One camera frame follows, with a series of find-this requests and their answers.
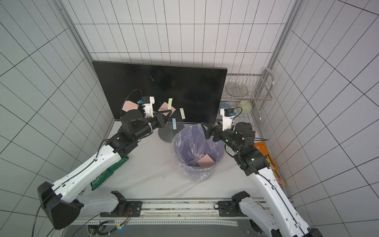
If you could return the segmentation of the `blue sticky flag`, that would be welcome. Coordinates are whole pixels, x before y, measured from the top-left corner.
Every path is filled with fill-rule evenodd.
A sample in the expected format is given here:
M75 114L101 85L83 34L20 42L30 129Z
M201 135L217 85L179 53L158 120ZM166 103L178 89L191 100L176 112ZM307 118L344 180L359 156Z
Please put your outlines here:
M172 126L173 126L173 130L177 129L177 124L176 124L176 119L175 118L172 118Z

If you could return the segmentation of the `yellow-green sticky flag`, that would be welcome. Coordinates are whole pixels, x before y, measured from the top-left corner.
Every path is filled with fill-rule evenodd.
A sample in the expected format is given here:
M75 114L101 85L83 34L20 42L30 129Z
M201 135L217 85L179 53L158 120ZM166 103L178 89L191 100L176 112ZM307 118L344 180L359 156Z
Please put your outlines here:
M182 120L185 120L185 119L186 119L186 116L185 116L185 112L184 112L184 109L183 109L183 108L180 108L180 114L181 114L181 118L182 118Z

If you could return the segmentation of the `green narrow sticky flag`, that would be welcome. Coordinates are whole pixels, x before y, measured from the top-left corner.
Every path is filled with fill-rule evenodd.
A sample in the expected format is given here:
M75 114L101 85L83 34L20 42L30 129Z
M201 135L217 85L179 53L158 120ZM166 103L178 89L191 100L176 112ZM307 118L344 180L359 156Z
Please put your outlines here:
M173 101L173 98L169 98L168 99L168 109L171 110L172 109L172 101Z

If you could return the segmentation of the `pink sticky note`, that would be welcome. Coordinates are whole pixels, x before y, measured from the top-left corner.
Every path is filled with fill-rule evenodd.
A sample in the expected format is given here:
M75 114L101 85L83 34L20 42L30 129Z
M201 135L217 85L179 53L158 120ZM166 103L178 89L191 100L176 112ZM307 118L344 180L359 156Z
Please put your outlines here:
M124 111L124 112L128 112L130 110L137 110L138 109L138 104L132 102L132 101L125 101L121 110Z
M215 162L213 161L213 159L209 155L205 155L197 161L197 164L201 168L209 168L209 167L212 167L213 165L215 165Z

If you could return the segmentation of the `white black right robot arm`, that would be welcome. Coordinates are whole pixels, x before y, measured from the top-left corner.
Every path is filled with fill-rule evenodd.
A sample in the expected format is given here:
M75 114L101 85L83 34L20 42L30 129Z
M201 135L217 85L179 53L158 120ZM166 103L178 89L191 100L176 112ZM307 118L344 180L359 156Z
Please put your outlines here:
M317 228L312 228L300 216L286 197L266 157L255 147L255 132L251 124L239 122L234 128L223 129L222 124L202 123L206 139L223 141L234 151L234 160L248 178L258 187L269 212L245 191L232 197L233 208L252 220L269 237L320 237Z

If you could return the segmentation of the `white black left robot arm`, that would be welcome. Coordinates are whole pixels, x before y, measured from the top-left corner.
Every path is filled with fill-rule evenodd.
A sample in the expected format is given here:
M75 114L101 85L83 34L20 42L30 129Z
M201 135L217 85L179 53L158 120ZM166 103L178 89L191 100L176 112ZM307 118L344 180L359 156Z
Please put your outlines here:
M144 137L165 127L172 111L154 112L145 118L139 110L130 110L121 117L118 132L102 142L97 153L71 173L38 188L40 207L56 230L72 224L77 218L99 213L121 216L126 213L127 200L118 191L108 195L86 197L82 190L111 166L124 161Z

